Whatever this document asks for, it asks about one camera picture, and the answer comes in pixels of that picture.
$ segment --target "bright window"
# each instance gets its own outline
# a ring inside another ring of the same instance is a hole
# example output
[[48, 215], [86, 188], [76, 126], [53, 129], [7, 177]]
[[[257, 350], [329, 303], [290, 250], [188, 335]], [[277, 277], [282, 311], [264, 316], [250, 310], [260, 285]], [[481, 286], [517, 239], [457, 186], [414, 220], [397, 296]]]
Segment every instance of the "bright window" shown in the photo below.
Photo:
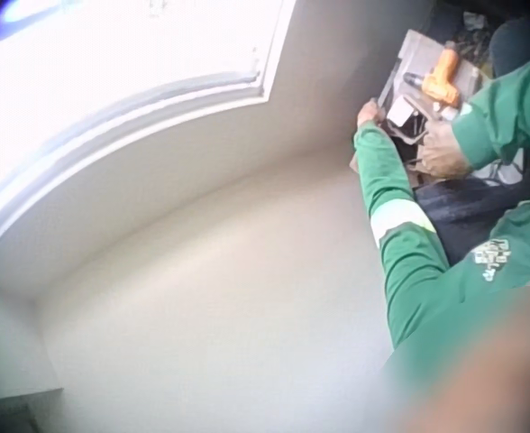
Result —
[[282, 3], [17, 0], [0, 15], [0, 181], [57, 134], [167, 86], [258, 80]]

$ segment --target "green jacket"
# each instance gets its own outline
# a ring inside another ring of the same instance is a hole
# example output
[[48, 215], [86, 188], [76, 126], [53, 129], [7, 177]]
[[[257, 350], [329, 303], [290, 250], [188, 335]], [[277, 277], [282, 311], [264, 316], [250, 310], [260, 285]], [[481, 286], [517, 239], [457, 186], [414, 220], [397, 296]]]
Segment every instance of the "green jacket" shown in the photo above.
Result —
[[[483, 88], [471, 106], [453, 130], [474, 168], [530, 149], [530, 63]], [[403, 349], [416, 375], [434, 376], [458, 342], [488, 319], [488, 308], [498, 309], [512, 289], [530, 282], [530, 202], [508, 211], [485, 244], [450, 268], [393, 142], [367, 123], [354, 145], [386, 277], [393, 346]]]

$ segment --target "orange power drill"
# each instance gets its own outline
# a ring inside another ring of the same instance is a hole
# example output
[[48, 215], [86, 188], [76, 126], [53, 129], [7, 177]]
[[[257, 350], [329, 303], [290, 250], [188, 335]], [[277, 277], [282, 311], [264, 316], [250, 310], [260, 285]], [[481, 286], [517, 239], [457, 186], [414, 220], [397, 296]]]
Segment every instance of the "orange power drill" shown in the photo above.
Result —
[[445, 44], [442, 55], [431, 74], [420, 77], [407, 72], [403, 80], [410, 86], [421, 89], [434, 100], [457, 108], [460, 104], [460, 92], [451, 81], [459, 63], [460, 57], [455, 49], [455, 43], [449, 41]]

